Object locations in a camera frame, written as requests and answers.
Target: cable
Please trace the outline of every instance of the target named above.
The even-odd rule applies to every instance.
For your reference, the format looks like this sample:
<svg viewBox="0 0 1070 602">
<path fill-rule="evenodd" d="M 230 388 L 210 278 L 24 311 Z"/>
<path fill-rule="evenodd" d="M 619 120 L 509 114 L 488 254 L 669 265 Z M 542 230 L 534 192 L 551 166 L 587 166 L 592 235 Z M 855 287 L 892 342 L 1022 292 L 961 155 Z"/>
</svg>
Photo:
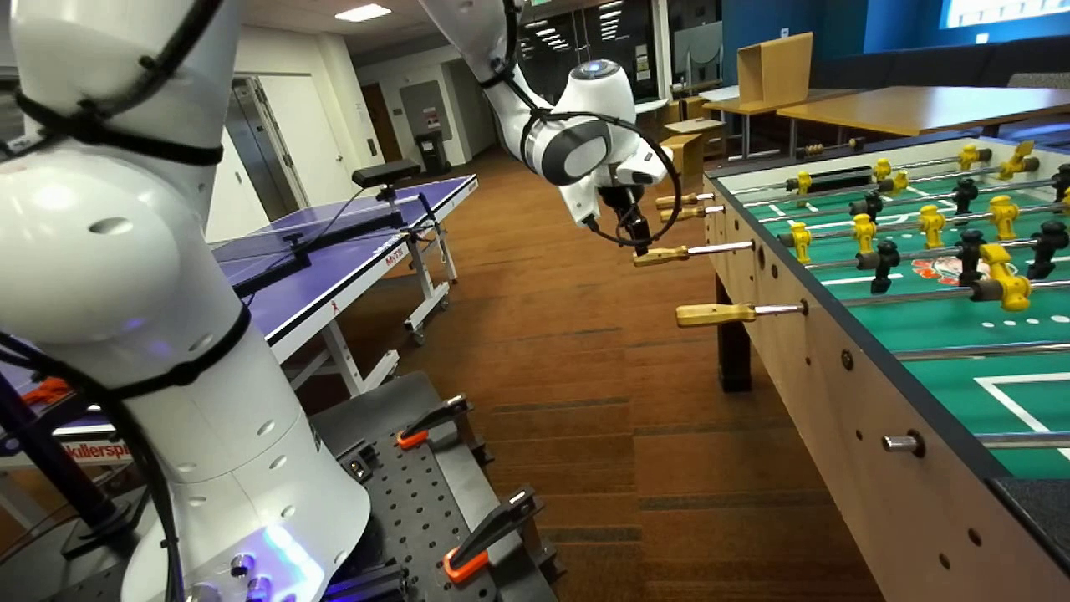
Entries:
<svg viewBox="0 0 1070 602">
<path fill-rule="evenodd" d="M 108 415 L 108 421 L 124 435 L 124 442 L 130 448 L 130 457 L 141 467 L 142 488 L 154 498 L 157 517 L 161 517 L 161 528 L 162 528 L 162 543 L 161 544 L 167 551 L 167 602 L 184 602 L 184 574 L 181 574 L 181 551 L 178 551 L 178 526 L 172 526 L 169 488 L 167 488 L 162 467 L 161 467 L 157 453 L 151 450 L 151 442 L 141 430 L 141 423 L 133 421 L 130 409 L 124 401 L 113 401 L 111 391 L 99 381 L 94 381 L 89 373 L 84 373 L 72 365 L 57 360 L 50 353 L 24 343 L 18 336 L 14 336 L 7 332 L 0 332 L 0 350 L 4 350 L 4 357 L 18 353 L 14 365 L 34 369 L 41 373 L 57 373 L 70 388 L 77 388 L 87 398 L 94 398 L 99 405 L 99 412 Z"/>
<path fill-rule="evenodd" d="M 332 220 L 309 237 L 303 239 L 306 247 L 313 247 L 320 237 L 327 237 L 327 230 L 341 220 L 341 213 L 364 192 L 367 188 L 356 188 L 335 213 Z M 269 274 L 274 268 L 281 268 L 288 258 L 269 262 L 261 274 Z"/>
<path fill-rule="evenodd" d="M 108 130 L 103 124 L 142 100 L 151 100 L 172 74 L 178 65 L 187 61 L 187 54 L 196 48 L 196 40 L 202 36 L 202 30 L 210 26 L 213 14 L 220 10 L 222 0 L 189 0 L 189 10 L 184 14 L 184 20 L 178 23 L 178 30 L 167 36 L 162 49 L 157 56 L 141 56 L 141 75 L 116 98 L 103 98 L 103 100 L 89 100 L 84 98 L 77 102 L 72 114 L 52 114 L 50 107 L 17 93 L 17 102 L 24 114 L 31 114 L 34 120 L 42 124 L 41 138 L 31 143 L 4 143 L 9 158 L 25 158 L 34 149 L 42 149 L 50 143 L 59 143 L 66 138 L 79 138 L 79 133 L 103 133 L 113 143 L 130 143 L 133 149 L 151 149 L 151 155 L 167 155 L 167 158 L 213 158 L 213 149 L 196 149 L 196 146 L 184 146 L 184 143 L 162 143 L 162 140 L 151 140 L 151 138 L 133 138 L 133 133 L 116 133 Z"/>
<path fill-rule="evenodd" d="M 664 225 L 649 237 L 649 239 L 640 239 L 640 244 L 651 244 L 651 239 L 659 239 L 664 230 L 673 230 L 673 225 L 675 225 L 675 218 L 678 218 L 678 210 L 680 210 L 680 185 L 678 185 L 678 169 L 675 169 L 675 165 L 673 165 L 673 158 L 660 149 L 660 143 L 655 143 L 655 140 L 649 140 L 634 124 L 628 124 L 628 120 L 619 120 L 619 116 L 609 116 L 609 114 L 596 114 L 596 109 L 562 109 L 562 114 L 551 114 L 548 107 L 538 107 L 534 100 L 531 100 L 531 93 L 527 91 L 522 91 L 517 83 L 515 83 L 515 65 L 517 65 L 517 23 L 522 23 L 522 10 L 510 4 L 510 0 L 501 0 L 501 10 L 503 10 L 503 56 L 494 62 L 494 74 L 484 81 L 484 88 L 491 88 L 491 83 L 503 83 L 522 102 L 527 102 L 527 109 L 531 109 L 531 116 L 527 116 L 527 124 L 523 124 L 523 133 L 522 133 L 522 165 L 527 165 L 527 138 L 531 138 L 531 130 L 534 130 L 534 124 L 556 124 L 556 120 L 573 120 L 573 116 L 587 116 L 587 120 L 600 120 L 600 124 L 611 124 L 611 126 L 621 126 L 621 130 L 631 130 L 659 159 L 660 159 L 660 166 L 664 166 L 664 176 L 673 179 L 673 210 L 669 210 L 669 218 L 664 218 Z M 587 225 L 592 226 L 592 235 L 598 235 L 598 237 L 605 237 L 605 239 L 611 239 L 611 244 L 619 244 L 619 247 L 639 247 L 639 239 L 631 239 L 631 237 L 621 237 L 621 226 L 626 220 L 619 218 L 619 226 L 615 226 L 615 235 L 605 235 L 605 230 L 598 230 L 598 225 Z"/>
</svg>

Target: foosball table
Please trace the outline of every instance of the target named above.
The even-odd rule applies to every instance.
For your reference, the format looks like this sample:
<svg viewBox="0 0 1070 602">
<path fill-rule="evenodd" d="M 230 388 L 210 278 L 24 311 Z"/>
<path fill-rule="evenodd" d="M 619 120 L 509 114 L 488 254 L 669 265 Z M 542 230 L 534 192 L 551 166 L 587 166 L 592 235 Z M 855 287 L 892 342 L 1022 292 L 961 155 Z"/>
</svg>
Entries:
<svg viewBox="0 0 1070 602">
<path fill-rule="evenodd" d="M 762 357 L 890 599 L 1070 599 L 1070 155 L 929 140 L 712 176 L 722 385 Z"/>
</svg>

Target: green playing field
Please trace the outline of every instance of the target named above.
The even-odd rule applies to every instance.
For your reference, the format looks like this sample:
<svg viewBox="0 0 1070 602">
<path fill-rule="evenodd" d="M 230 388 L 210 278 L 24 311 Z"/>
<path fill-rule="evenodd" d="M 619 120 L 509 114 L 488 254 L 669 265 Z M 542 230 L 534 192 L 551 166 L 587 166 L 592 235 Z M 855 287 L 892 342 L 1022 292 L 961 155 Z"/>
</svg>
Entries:
<svg viewBox="0 0 1070 602">
<path fill-rule="evenodd" d="M 952 165 L 923 166 L 918 179 L 900 192 L 884 192 L 884 207 L 877 218 L 877 239 L 897 239 L 900 265 L 890 268 L 890 292 L 879 305 L 871 298 L 871 268 L 855 268 L 855 237 L 849 204 L 865 191 L 835 191 L 810 196 L 783 196 L 774 204 L 758 192 L 737 196 L 769 226 L 769 235 L 790 235 L 790 220 L 810 226 L 810 274 L 847 302 L 852 316 L 877 335 L 892 353 L 940 350 L 956 343 L 1050 343 L 1070 342 L 1070 287 L 1047 287 L 1030 294 L 1030 306 L 1007 311 L 1000 302 L 968 302 L 968 287 L 956 285 L 959 230 L 972 226 L 983 239 L 1000 239 L 989 220 L 989 200 L 1010 192 L 1018 207 L 1014 220 L 1014 239 L 1030 239 L 1042 220 L 1063 220 L 1053 200 L 1055 191 L 1039 172 L 1016 172 L 995 179 L 995 172 L 976 172 L 978 196 L 972 218 L 943 226 L 943 258 L 926 254 L 926 237 L 915 226 L 923 204 L 937 204 L 946 218 L 956 213 Z M 1010 247 L 1010 268 L 1025 274 L 1033 265 L 1033 244 Z M 1047 281 L 1070 281 L 1065 250 L 1055 250 L 1053 274 Z M 904 369 L 949 409 L 972 435 L 1022 435 L 1022 430 L 1070 430 L 1070 353 L 994 353 L 994 357 L 926 357 L 904 360 Z M 1039 450 L 994 450 L 1018 477 L 1070 477 L 1070 448 Z"/>
</svg>

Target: wooden floor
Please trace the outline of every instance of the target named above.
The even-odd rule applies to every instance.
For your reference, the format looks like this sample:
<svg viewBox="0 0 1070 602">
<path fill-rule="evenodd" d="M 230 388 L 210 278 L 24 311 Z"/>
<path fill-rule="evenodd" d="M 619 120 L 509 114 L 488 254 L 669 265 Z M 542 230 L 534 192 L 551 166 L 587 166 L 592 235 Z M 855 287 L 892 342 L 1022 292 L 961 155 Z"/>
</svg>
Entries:
<svg viewBox="0 0 1070 602">
<path fill-rule="evenodd" d="M 448 220 L 461 281 L 401 370 L 464 391 L 494 488 L 542 498 L 562 599 L 879 599 L 769 381 L 722 395 L 712 332 L 675 328 L 675 305 L 712 298 L 708 265 L 631 268 L 517 165 L 469 169 L 480 188 Z M 381 347 L 410 302 L 371 294 L 346 336 Z"/>
</svg>

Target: robotic arm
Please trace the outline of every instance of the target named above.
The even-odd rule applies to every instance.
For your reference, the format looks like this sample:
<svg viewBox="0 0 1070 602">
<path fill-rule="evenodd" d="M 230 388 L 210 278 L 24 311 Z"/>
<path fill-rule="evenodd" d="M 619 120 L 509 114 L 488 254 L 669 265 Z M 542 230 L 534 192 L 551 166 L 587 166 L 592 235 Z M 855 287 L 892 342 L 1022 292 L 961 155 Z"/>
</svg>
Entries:
<svg viewBox="0 0 1070 602">
<path fill-rule="evenodd" d="M 542 100 L 517 71 L 517 0 L 422 0 L 448 43 L 469 61 L 497 114 L 503 146 L 559 188 L 573 225 L 598 230 L 598 196 L 615 210 L 634 254 L 673 226 L 651 235 L 639 196 L 646 185 L 673 172 L 659 143 L 634 133 L 628 75 L 611 61 L 587 61 L 568 74 L 562 100 Z"/>
</svg>

